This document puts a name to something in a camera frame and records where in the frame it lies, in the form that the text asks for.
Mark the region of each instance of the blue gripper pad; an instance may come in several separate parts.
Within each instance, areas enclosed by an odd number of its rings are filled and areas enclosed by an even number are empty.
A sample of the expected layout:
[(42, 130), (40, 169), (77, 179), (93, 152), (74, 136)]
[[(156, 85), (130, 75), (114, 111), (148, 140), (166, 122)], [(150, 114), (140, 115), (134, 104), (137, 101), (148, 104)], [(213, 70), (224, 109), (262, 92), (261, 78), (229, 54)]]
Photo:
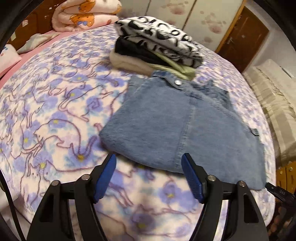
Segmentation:
[(107, 187), (109, 185), (109, 182), (111, 180), (111, 177), (116, 167), (116, 156), (112, 154), (109, 160), (105, 160), (105, 161), (101, 165), (101, 166), (104, 166), (102, 167), (104, 169), (96, 183), (96, 190), (94, 194), (94, 200), (96, 202), (98, 202), (99, 199), (102, 199), (105, 195), (105, 192), (107, 190)]
[(183, 154), (181, 158), (181, 166), (194, 198), (197, 199), (200, 203), (203, 203), (205, 196), (202, 192), (202, 184), (194, 171), (194, 167), (187, 159), (185, 154)]

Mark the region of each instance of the pink pillow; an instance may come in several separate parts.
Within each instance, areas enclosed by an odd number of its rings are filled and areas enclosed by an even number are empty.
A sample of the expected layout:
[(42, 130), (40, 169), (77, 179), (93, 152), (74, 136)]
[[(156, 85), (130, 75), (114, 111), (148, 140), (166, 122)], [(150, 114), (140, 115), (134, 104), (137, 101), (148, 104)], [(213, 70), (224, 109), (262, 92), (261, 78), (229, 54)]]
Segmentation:
[(22, 57), (18, 55), (15, 48), (11, 44), (6, 44), (0, 54), (0, 78), (21, 59)]

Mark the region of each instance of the black and white patterned fabric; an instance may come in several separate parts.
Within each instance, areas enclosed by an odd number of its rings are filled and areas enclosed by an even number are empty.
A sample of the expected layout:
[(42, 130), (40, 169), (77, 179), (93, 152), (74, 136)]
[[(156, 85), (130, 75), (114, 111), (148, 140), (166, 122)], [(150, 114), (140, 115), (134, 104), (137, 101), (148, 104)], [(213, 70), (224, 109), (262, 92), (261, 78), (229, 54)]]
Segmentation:
[(177, 63), (198, 67), (203, 61), (200, 45), (167, 22), (142, 16), (120, 19), (114, 24), (118, 34), (126, 40), (163, 54)]

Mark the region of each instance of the wooden headboard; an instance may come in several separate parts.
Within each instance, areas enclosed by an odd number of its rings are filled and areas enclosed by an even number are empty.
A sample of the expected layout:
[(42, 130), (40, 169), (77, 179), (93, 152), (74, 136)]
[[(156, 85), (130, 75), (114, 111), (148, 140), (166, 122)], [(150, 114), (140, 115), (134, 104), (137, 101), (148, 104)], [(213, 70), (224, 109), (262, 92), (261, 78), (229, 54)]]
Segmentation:
[(44, 34), (51, 31), (52, 15), (57, 6), (65, 0), (44, 0), (35, 8), (17, 27), (15, 35), (7, 42), (12, 44), (16, 50), (21, 48), (29, 38), (37, 33)]

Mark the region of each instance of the orange cartoon bear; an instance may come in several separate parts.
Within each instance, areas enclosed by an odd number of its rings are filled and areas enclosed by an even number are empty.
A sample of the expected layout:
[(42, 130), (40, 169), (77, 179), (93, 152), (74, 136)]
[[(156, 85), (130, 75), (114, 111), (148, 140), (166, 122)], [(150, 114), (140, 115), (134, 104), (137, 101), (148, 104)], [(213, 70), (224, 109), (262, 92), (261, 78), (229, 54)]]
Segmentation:
[(84, 26), (91, 27), (94, 24), (94, 15), (92, 13), (74, 14), (70, 19), (76, 26), (83, 24)]
[(89, 12), (94, 5), (96, 4), (95, 0), (86, 0), (85, 2), (83, 2), (82, 4), (79, 5), (79, 12)]
[(119, 13), (120, 10), (121, 10), (121, 6), (119, 4), (117, 4), (117, 9), (114, 12), (112, 12), (111, 14)]

